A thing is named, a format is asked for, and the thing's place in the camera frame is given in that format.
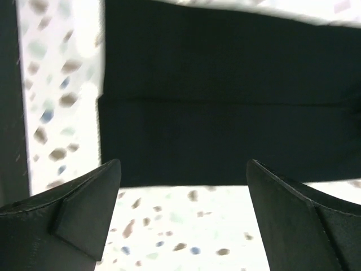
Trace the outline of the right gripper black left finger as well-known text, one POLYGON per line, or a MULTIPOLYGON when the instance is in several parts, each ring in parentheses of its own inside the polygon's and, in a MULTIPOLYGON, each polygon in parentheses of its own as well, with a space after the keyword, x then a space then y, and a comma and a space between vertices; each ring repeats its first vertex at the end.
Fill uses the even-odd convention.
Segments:
POLYGON ((1 271, 94 270, 121 182, 111 160, 72 181, 1 207, 1 271))

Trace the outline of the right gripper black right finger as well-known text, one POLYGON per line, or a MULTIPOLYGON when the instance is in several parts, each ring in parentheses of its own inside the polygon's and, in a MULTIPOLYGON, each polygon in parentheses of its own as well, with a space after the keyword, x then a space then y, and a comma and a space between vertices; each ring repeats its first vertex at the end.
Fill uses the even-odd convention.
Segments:
POLYGON ((250 160, 246 180, 273 271, 360 271, 360 205, 250 160))

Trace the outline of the black t shirt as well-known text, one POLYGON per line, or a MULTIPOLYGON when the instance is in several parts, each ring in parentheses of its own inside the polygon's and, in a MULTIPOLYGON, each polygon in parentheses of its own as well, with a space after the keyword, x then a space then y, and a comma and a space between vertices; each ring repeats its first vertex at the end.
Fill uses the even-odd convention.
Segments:
POLYGON ((105 2, 102 162, 122 187, 360 177, 360 29, 160 1, 105 2))

